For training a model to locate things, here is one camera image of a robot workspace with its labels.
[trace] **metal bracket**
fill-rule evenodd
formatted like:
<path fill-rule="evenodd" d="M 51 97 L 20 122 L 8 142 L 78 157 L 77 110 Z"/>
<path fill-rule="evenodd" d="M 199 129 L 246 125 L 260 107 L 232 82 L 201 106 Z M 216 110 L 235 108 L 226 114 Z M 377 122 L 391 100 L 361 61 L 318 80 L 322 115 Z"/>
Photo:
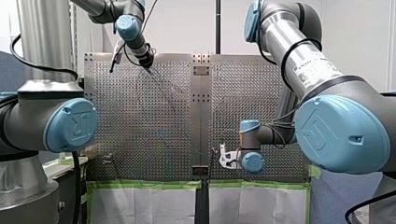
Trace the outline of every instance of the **metal bracket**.
<path fill-rule="evenodd" d="M 195 76 L 209 76 L 209 66 L 194 66 Z"/>
<path fill-rule="evenodd" d="M 208 175 L 209 167 L 208 166 L 192 166 L 192 175 Z"/>
<path fill-rule="evenodd" d="M 240 159 L 241 159 L 240 150 L 226 152 L 225 144 L 220 144 L 219 162 L 223 168 L 230 170 L 242 169 L 242 167 L 238 164 Z"/>

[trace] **black cable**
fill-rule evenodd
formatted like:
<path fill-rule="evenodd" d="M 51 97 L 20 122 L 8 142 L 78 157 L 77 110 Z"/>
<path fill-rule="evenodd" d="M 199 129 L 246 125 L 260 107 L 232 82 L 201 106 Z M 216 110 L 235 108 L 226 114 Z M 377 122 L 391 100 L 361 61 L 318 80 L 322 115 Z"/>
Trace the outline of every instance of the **black cable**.
<path fill-rule="evenodd" d="M 258 9 L 259 9 L 259 15 L 258 15 L 258 19 L 257 19 L 257 46 L 259 47 L 259 52 L 260 55 L 264 58 L 265 61 L 267 61 L 268 63 L 271 64 L 275 64 L 276 62 L 270 60 L 262 51 L 262 34 L 261 34 L 261 22 L 262 22 L 262 0 L 258 1 Z"/>
<path fill-rule="evenodd" d="M 364 206 L 366 206 L 366 205 L 369 205 L 369 204 L 371 204 L 371 203 L 377 203 L 377 202 L 379 202 L 379 201 L 385 200 L 385 199 L 390 198 L 390 197 L 393 197 L 393 196 L 396 196 L 396 190 L 391 191 L 391 192 L 386 193 L 386 194 L 383 194 L 383 195 L 380 195 L 380 196 L 378 196 L 378 197 L 372 198 L 372 199 L 367 200 L 367 201 L 365 201 L 365 202 L 363 202 L 363 203 L 358 203 L 358 204 L 356 204 L 355 206 L 349 208 L 349 209 L 346 211 L 346 214 L 345 214 L 346 223 L 347 223 L 347 224 L 352 224 L 352 222 L 349 220 L 349 216 L 350 216 L 351 214 L 353 214 L 356 210 L 358 210 L 358 209 L 360 209 L 360 208 L 362 208 L 362 207 L 364 207 Z"/>
<path fill-rule="evenodd" d="M 315 38 L 307 37 L 307 38 L 304 38 L 304 39 L 302 39 L 302 40 L 300 40 L 300 41 L 298 41 L 298 42 L 292 44 L 292 45 L 290 46 L 290 48 L 288 49 L 288 51 L 286 51 L 285 55 L 283 56 L 282 64 L 280 65 L 280 75 L 282 76 L 282 79 L 283 79 L 283 82 L 285 83 L 285 85 L 286 85 L 291 91 L 293 91 L 293 89 L 291 88 L 291 86 L 290 86 L 290 84 L 289 84 L 289 82 L 288 82 L 288 79 L 286 78 L 286 71 L 285 71 L 285 70 L 286 70 L 286 61 L 288 60 L 289 56 L 291 55 L 291 53 L 292 53 L 295 49 L 297 49 L 299 46 L 301 46 L 302 44 L 305 44 L 305 43 L 308 42 L 308 41 L 317 44 L 316 47 L 317 47 L 320 51 L 322 51 L 322 45 L 321 45 L 320 41 L 318 41 L 318 40 L 315 39 Z"/>
<path fill-rule="evenodd" d="M 79 218 L 79 208 L 81 206 L 81 168 L 79 167 L 79 159 L 78 153 L 72 152 L 73 163 L 74 163 L 74 173 L 76 178 L 76 199 L 75 199 L 75 207 L 74 207 L 74 215 L 73 215 L 73 224 L 78 224 Z"/>
<path fill-rule="evenodd" d="M 110 15 L 111 19 L 113 19 L 113 35 L 117 33 L 116 29 L 116 6 L 114 6 L 114 0 L 110 0 Z"/>
<path fill-rule="evenodd" d="M 11 54 L 21 63 L 28 65 L 30 67 L 36 68 L 36 69 L 40 69 L 43 71 L 50 71 L 50 72 L 62 72 L 62 73 L 69 73 L 71 74 L 75 80 L 78 79 L 78 74 L 77 72 L 70 70 L 70 69 L 66 69 L 66 68 L 53 68 L 53 67 L 47 67 L 47 66 L 43 66 L 43 65 L 38 65 L 35 63 L 30 63 L 28 61 L 26 61 L 25 59 L 23 59 L 20 55 L 17 54 L 17 52 L 15 52 L 15 45 L 17 44 L 17 42 L 21 39 L 21 34 L 19 34 L 11 43 L 10 46 L 10 50 L 11 50 Z"/>
<path fill-rule="evenodd" d="M 122 46 L 122 48 L 124 48 L 125 57 L 126 57 L 126 59 L 128 59 L 128 61 L 130 63 L 132 63 L 133 65 L 139 66 L 139 67 L 143 67 L 142 64 L 134 63 L 134 61 L 132 61 L 132 59 L 129 57 L 128 53 L 126 52 L 125 44 Z"/>
<path fill-rule="evenodd" d="M 152 4 L 151 9 L 149 10 L 148 18 L 146 19 L 145 24 L 143 25 L 142 33 L 145 32 L 146 25 L 147 25 L 148 22 L 149 22 L 149 17 L 151 16 L 151 13 L 152 13 L 152 11 L 153 11 L 154 8 L 155 8 L 155 5 L 157 5 L 157 2 L 158 2 L 158 0 L 155 0 L 154 3 Z"/>

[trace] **cable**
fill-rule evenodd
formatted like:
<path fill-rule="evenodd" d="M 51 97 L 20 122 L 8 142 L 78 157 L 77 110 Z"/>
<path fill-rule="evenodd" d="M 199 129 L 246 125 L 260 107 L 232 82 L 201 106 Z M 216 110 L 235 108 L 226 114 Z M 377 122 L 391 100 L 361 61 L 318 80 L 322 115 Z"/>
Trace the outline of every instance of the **cable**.
<path fill-rule="evenodd" d="M 36 69 L 40 69 L 43 71 L 50 71 L 50 72 L 61 72 L 61 73 L 68 73 L 70 75 L 72 75 L 75 80 L 78 79 L 78 74 L 77 72 L 70 70 L 70 69 L 66 69 L 66 68 L 53 68 L 53 67 L 47 67 L 47 66 L 43 66 L 43 65 L 37 65 L 35 63 L 30 63 L 28 61 L 26 61 L 25 59 L 23 59 L 20 55 L 17 54 L 17 52 L 15 51 L 15 45 L 17 44 L 17 42 L 21 39 L 21 34 L 19 34 L 11 43 L 10 46 L 10 50 L 11 50 L 11 54 L 21 63 L 28 65 L 30 67 L 36 68 Z"/>
<path fill-rule="evenodd" d="M 291 55 L 291 53 L 292 53 L 295 49 L 297 49 L 299 46 L 301 46 L 302 44 L 305 44 L 305 43 L 308 42 L 308 41 L 310 41 L 310 42 L 312 42 L 312 43 L 316 43 L 316 44 L 317 44 L 316 47 L 317 47 L 320 51 L 322 51 L 322 45 L 321 45 L 320 41 L 318 41 L 318 40 L 315 39 L 315 38 L 307 37 L 307 38 L 304 38 L 304 39 L 302 39 L 302 40 L 300 40 L 300 41 L 298 41 L 298 42 L 292 44 L 292 45 L 290 46 L 290 48 L 288 49 L 288 51 L 286 51 L 285 55 L 283 56 L 282 63 L 281 63 L 281 65 L 280 65 L 280 75 L 282 76 L 282 79 L 283 79 L 283 82 L 285 83 L 285 85 L 286 85 L 291 91 L 293 91 L 293 88 L 290 86 L 289 81 L 288 81 L 288 79 L 286 78 L 286 71 L 285 71 L 285 70 L 286 70 L 286 61 L 288 60 L 289 56 Z"/>
<path fill-rule="evenodd" d="M 154 8 L 155 8 L 155 5 L 157 5 L 157 2 L 158 2 L 158 0 L 155 0 L 154 3 L 152 4 L 151 10 L 150 10 L 149 13 L 148 13 L 148 18 L 146 19 L 145 24 L 143 25 L 142 33 L 145 32 L 146 25 L 147 25 L 148 22 L 149 22 L 149 17 L 151 16 L 151 13 L 152 13 L 152 11 L 153 11 Z"/>
<path fill-rule="evenodd" d="M 360 209 L 360 208 L 362 208 L 362 207 L 364 207 L 364 206 L 366 206 L 366 205 L 369 205 L 369 204 L 371 204 L 371 203 L 377 203 L 377 202 L 379 202 L 379 201 L 385 200 L 385 199 L 390 198 L 390 197 L 393 197 L 393 196 L 396 196 L 396 190 L 391 191 L 391 192 L 386 193 L 386 194 L 383 194 L 383 195 L 380 195 L 380 196 L 378 196 L 378 197 L 372 198 L 372 199 L 367 200 L 367 201 L 365 201 L 365 202 L 363 202 L 363 203 L 358 203 L 358 204 L 356 204 L 355 206 L 349 208 L 349 209 L 346 211 L 346 214 L 345 214 L 346 223 L 347 223 L 347 224 L 352 224 L 352 222 L 349 220 L 349 216 L 350 216 L 351 214 L 353 214 L 356 210 L 358 210 L 358 209 Z"/>
<path fill-rule="evenodd" d="M 131 60 L 131 58 L 129 58 L 129 55 L 128 55 L 128 53 L 126 52 L 125 44 L 122 46 L 122 48 L 124 48 L 125 57 L 128 59 L 128 61 L 129 61 L 130 63 L 132 63 L 133 65 L 139 66 L 139 67 L 143 67 L 142 64 L 134 63 L 134 62 Z"/>
<path fill-rule="evenodd" d="M 262 22 L 262 0 L 259 0 L 257 2 L 258 9 L 259 9 L 259 18 L 257 19 L 257 38 L 258 38 L 258 42 L 257 42 L 257 46 L 259 47 L 259 52 L 260 55 L 265 59 L 265 61 L 267 61 L 268 63 L 274 64 L 276 65 L 276 62 L 270 60 L 262 51 L 262 35 L 261 35 L 261 22 Z"/>
<path fill-rule="evenodd" d="M 81 168 L 79 167 L 78 153 L 76 151 L 72 152 L 73 163 L 74 163 L 74 173 L 76 176 L 76 201 L 74 207 L 73 224 L 78 224 L 79 218 L 79 208 L 81 206 Z"/>
<path fill-rule="evenodd" d="M 158 86 L 161 86 L 161 85 L 158 83 L 158 81 L 152 76 L 151 71 L 148 70 L 148 69 L 147 69 L 146 71 L 150 74 L 151 79 L 152 79 Z M 171 109 L 172 109 L 174 115 L 176 115 L 177 112 L 176 112 L 176 109 L 175 109 L 174 105 L 172 104 L 172 102 L 171 102 L 167 97 L 165 97 L 165 98 L 166 98 L 166 101 L 168 102 L 168 104 L 171 106 Z M 189 139 L 189 137 L 182 131 L 182 129 L 179 129 L 179 130 L 185 135 L 185 137 L 186 137 L 187 139 Z M 195 151 L 198 155 L 203 156 L 203 157 L 208 157 L 208 158 L 210 158 L 209 155 L 206 155 L 206 154 L 201 153 L 197 148 L 193 147 L 193 149 L 194 149 L 194 151 Z"/>
<path fill-rule="evenodd" d="M 282 116 L 282 117 L 279 117 L 279 118 L 277 118 L 277 119 L 273 119 L 273 122 L 274 122 L 274 121 L 278 121 L 278 120 L 285 119 L 285 118 L 287 118 L 288 116 L 293 115 L 293 114 L 297 111 L 297 108 L 298 108 L 298 107 L 299 107 L 299 106 L 297 105 L 296 108 L 292 109 L 292 110 L 291 110 L 289 113 L 287 113 L 286 115 L 284 115 L 284 116 Z"/>

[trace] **metal frame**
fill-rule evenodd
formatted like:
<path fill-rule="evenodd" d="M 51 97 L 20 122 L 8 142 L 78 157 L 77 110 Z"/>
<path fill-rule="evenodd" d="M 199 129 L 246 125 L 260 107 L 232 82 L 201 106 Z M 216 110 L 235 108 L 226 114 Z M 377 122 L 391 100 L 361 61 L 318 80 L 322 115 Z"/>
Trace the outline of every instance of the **metal frame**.
<path fill-rule="evenodd" d="M 94 98 L 94 89 L 92 83 L 95 82 L 94 77 L 92 76 L 94 73 L 97 73 L 98 69 L 103 69 L 109 66 L 109 60 L 111 59 L 110 54 L 103 53 L 87 53 L 85 58 L 85 95 L 88 99 L 91 99 L 95 102 Z M 282 181 L 282 182 L 307 182 L 308 179 L 308 170 L 307 164 L 308 161 L 303 156 L 302 152 L 299 151 L 297 146 L 289 146 L 283 149 L 283 151 L 279 152 L 275 147 L 267 146 L 263 147 L 262 150 L 266 153 L 270 153 L 271 158 L 270 162 L 279 161 L 279 165 L 271 166 L 272 169 L 270 172 L 263 173 L 261 175 L 248 175 L 243 171 L 229 171 L 219 167 L 218 163 L 218 155 L 212 153 L 212 148 L 215 151 L 218 149 L 217 138 L 218 135 L 214 133 L 216 127 L 214 127 L 214 114 L 216 114 L 216 106 L 219 105 L 219 86 L 216 86 L 217 83 L 214 78 L 218 77 L 218 74 L 221 71 L 219 69 L 228 69 L 227 71 L 233 70 L 243 70 L 244 74 L 246 73 L 247 79 L 252 78 L 253 76 L 256 80 L 260 82 L 257 85 L 261 85 L 265 87 L 269 84 L 273 85 L 267 90 L 246 90 L 248 95 L 255 96 L 260 98 L 260 100 L 266 102 L 270 109 L 264 107 L 261 104 L 260 109 L 262 109 L 262 113 L 257 112 L 255 114 L 251 114 L 253 117 L 241 117 L 237 118 L 239 115 L 229 115 L 230 118 L 237 118 L 232 121 L 233 126 L 237 129 L 239 125 L 238 119 L 260 119 L 264 117 L 264 121 L 269 121 L 274 118 L 276 112 L 276 104 L 277 99 L 281 90 L 281 78 L 278 75 L 278 69 L 270 64 L 267 64 L 263 61 L 260 56 L 233 56 L 233 55 L 208 55 L 208 54 L 159 54 L 156 55 L 156 63 L 162 62 L 174 62 L 178 61 L 187 61 L 190 67 L 190 92 L 188 100 L 190 102 L 190 138 L 191 138 L 191 155 L 190 162 L 183 163 L 184 165 L 189 164 L 190 172 L 188 175 L 184 175 L 183 178 L 144 178 L 144 176 L 137 176 L 136 178 L 144 178 L 144 179 L 152 179 L 152 180 L 205 180 L 207 183 L 207 179 L 217 178 L 217 179 L 227 179 L 227 178 L 245 178 L 245 179 L 260 179 L 260 180 L 273 180 L 273 181 Z M 126 64 L 128 63 L 125 58 L 121 61 L 121 66 L 131 66 L 131 73 L 139 71 L 135 68 L 132 68 L 133 65 Z M 118 73 L 117 70 L 120 69 L 119 65 L 116 66 L 114 74 L 106 74 L 106 76 L 113 76 L 117 78 Z M 263 75 L 266 78 L 262 80 L 260 75 Z M 233 77 L 235 74 L 230 74 L 227 77 Z M 244 86 L 237 87 L 231 86 L 227 87 L 233 93 L 233 90 L 243 91 Z M 264 95 L 268 92 L 273 93 L 273 95 Z M 243 108 L 239 108 L 239 105 L 235 107 L 238 108 L 239 111 L 243 110 Z M 237 135 L 233 137 L 233 135 L 227 135 L 228 139 L 233 139 L 233 141 L 238 141 Z M 293 160 L 288 160 L 289 156 L 294 156 Z M 99 161 L 96 162 L 97 165 L 105 165 L 104 163 L 111 162 L 111 158 L 100 158 Z"/>

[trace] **gray robot arm segment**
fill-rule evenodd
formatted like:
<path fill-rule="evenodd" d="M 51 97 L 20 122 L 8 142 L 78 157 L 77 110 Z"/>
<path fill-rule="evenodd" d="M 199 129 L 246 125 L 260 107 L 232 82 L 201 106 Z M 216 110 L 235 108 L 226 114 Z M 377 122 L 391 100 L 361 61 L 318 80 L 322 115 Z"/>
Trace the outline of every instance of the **gray robot arm segment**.
<path fill-rule="evenodd" d="M 394 100 L 361 77 L 344 76 L 320 52 L 311 41 L 321 38 L 312 7 L 265 1 L 262 7 L 250 7 L 245 31 L 246 41 L 257 41 L 278 65 L 285 65 L 284 80 L 300 100 L 296 137 L 309 160 L 337 173 L 396 170 Z M 288 104 L 284 99 L 279 103 Z M 256 129 L 248 129 L 256 132 L 255 139 L 241 132 L 242 147 L 245 140 L 268 142 L 257 134 L 263 127 Z"/>
<path fill-rule="evenodd" d="M 139 64 L 145 68 L 152 66 L 153 50 L 142 34 L 145 6 L 139 1 L 72 0 L 72 2 L 87 11 L 95 23 L 115 22 L 120 37 Z"/>

